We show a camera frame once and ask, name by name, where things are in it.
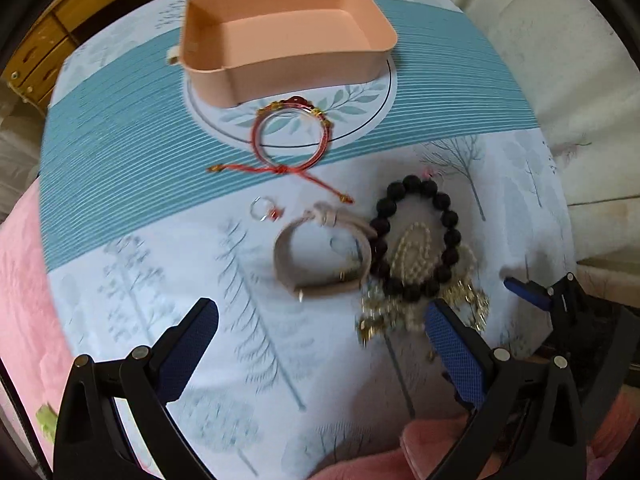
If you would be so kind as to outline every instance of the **table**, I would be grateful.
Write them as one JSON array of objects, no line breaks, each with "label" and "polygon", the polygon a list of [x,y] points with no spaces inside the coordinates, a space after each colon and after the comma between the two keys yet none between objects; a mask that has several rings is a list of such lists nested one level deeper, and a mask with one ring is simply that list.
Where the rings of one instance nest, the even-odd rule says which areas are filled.
[{"label": "table", "polygon": [[[375,1],[399,36],[380,78],[300,92],[335,123],[336,140],[312,172],[372,218],[389,182],[439,165],[479,261],[476,284],[492,301],[484,338],[525,356],[548,334],[548,318],[501,279],[547,284],[574,265],[542,133],[507,67],[449,0]],[[334,197],[295,176],[205,173],[253,160],[249,125],[271,99],[218,110],[197,98],[164,59],[184,5],[156,0],[113,23],[65,62],[54,90],[42,235],[72,352],[121,358],[151,345],[199,297],[215,300],[218,334],[168,409],[220,480],[306,478],[397,446],[411,416],[457,413],[439,362],[426,360],[425,337],[393,333],[364,349],[353,330],[359,294],[299,303],[274,282],[271,247],[284,222]],[[268,132],[279,160],[314,149],[312,126],[296,121]],[[286,218],[254,221],[257,196],[271,196]],[[391,245],[415,219],[440,239],[437,218],[409,201]],[[353,251],[339,233],[310,229],[295,242],[313,245],[308,266],[331,268]],[[139,437],[132,441],[152,468]]]}]

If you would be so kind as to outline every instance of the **peach container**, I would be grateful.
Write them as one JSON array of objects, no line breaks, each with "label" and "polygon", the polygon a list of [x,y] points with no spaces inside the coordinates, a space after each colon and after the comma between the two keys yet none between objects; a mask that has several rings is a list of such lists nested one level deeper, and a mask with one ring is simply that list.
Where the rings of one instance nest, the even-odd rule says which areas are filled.
[{"label": "peach container", "polygon": [[178,60],[229,108],[377,78],[398,35],[373,0],[189,0]]}]

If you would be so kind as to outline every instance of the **red string bracelet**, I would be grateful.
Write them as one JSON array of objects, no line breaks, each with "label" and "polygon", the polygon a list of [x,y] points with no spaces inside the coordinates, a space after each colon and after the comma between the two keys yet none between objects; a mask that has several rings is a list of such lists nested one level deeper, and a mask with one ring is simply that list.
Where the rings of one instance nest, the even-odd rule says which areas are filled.
[{"label": "red string bracelet", "polygon": [[[260,126],[262,126],[264,120],[271,113],[283,110],[284,108],[295,108],[296,110],[307,112],[313,115],[313,117],[317,118],[322,126],[322,138],[320,139],[320,143],[318,144],[318,149],[309,160],[303,162],[299,166],[286,166],[285,164],[276,164],[264,155],[264,153],[260,149],[260,144],[258,142],[260,139]],[[314,166],[324,155],[327,144],[329,143],[329,139],[331,137],[332,126],[333,125],[331,121],[326,118],[324,112],[320,108],[316,108],[311,102],[307,101],[303,97],[296,95],[290,97],[289,99],[285,99],[284,101],[274,101],[264,108],[260,108],[256,112],[254,126],[251,129],[252,150],[254,150],[255,158],[263,163],[264,167],[255,168],[254,166],[247,166],[245,164],[214,164],[213,166],[209,166],[207,168],[207,171],[209,171],[209,173],[219,173],[222,170],[238,170],[248,171],[250,173],[296,174],[301,176],[302,178],[309,180],[310,182],[318,184],[318,186],[325,188],[327,191],[332,192],[334,195],[337,195],[340,199],[340,202],[353,204],[353,198],[351,198],[349,195],[341,193],[319,178],[316,178],[306,172],[306,170]]]}]

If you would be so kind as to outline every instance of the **black bead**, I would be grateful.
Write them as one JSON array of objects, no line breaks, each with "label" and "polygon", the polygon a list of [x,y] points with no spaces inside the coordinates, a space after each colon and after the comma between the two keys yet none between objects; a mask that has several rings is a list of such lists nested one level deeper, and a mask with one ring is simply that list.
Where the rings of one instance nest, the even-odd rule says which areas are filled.
[{"label": "black bead", "polygon": [[382,286],[382,290],[387,296],[402,296],[404,286],[400,278],[387,278]]},{"label": "black bead", "polygon": [[433,180],[423,180],[420,183],[420,194],[425,198],[432,198],[438,192],[438,184]]},{"label": "black bead", "polygon": [[378,216],[382,218],[389,218],[390,216],[393,216],[397,209],[398,206],[390,198],[381,198],[376,204]]},{"label": "black bead", "polygon": [[447,267],[452,267],[458,262],[458,260],[460,259],[460,255],[454,247],[449,247],[447,249],[444,249],[440,259],[442,260],[442,263]]},{"label": "black bead", "polygon": [[420,300],[420,285],[414,285],[413,283],[411,285],[407,285],[402,293],[402,298],[407,303],[415,303]]},{"label": "black bead", "polygon": [[455,247],[462,241],[462,235],[457,229],[448,229],[444,233],[444,244],[447,247]]},{"label": "black bead", "polygon": [[440,290],[440,284],[433,278],[422,284],[422,291],[427,298],[432,298]]},{"label": "black bead", "polygon": [[390,272],[391,266],[385,260],[378,260],[371,264],[371,273],[381,280],[388,278]]},{"label": "black bead", "polygon": [[445,211],[451,205],[451,197],[446,193],[436,193],[433,197],[433,206],[438,211]]},{"label": "black bead", "polygon": [[387,249],[387,244],[384,238],[375,238],[371,242],[371,256],[373,258],[381,258]]},{"label": "black bead", "polygon": [[386,186],[386,196],[394,202],[402,200],[405,195],[406,189],[404,188],[404,184],[402,182],[392,182],[391,184]]},{"label": "black bead", "polygon": [[444,265],[437,266],[433,277],[438,283],[447,283],[451,279],[451,269]]},{"label": "black bead", "polygon": [[378,236],[384,236],[391,231],[391,224],[386,218],[374,218],[369,225],[376,230]]},{"label": "black bead", "polygon": [[419,193],[420,192],[420,177],[415,175],[407,175],[402,179],[404,188],[407,193]]},{"label": "black bead", "polygon": [[455,211],[445,211],[440,217],[440,221],[444,227],[451,229],[458,225],[458,213]]}]

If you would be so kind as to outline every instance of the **beige fabric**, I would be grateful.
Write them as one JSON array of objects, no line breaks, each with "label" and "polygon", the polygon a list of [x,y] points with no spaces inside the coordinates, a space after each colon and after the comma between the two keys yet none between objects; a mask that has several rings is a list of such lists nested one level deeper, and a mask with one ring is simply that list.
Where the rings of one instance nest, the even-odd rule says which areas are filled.
[{"label": "beige fabric", "polygon": [[556,159],[577,259],[640,264],[640,75],[588,0],[452,0],[492,42]]},{"label": "beige fabric", "polygon": [[0,82],[0,223],[35,180],[44,120]]},{"label": "beige fabric", "polygon": [[[295,230],[306,222],[316,222],[322,227],[346,229],[356,239],[362,253],[362,262],[356,274],[350,279],[321,285],[302,285],[296,279],[296,266],[291,258],[291,238]],[[328,204],[318,202],[313,209],[287,225],[278,235],[273,246],[273,267],[278,281],[300,301],[305,298],[322,298],[358,290],[369,276],[371,268],[371,246],[369,239],[378,234],[366,220],[344,210],[333,209]]]}]

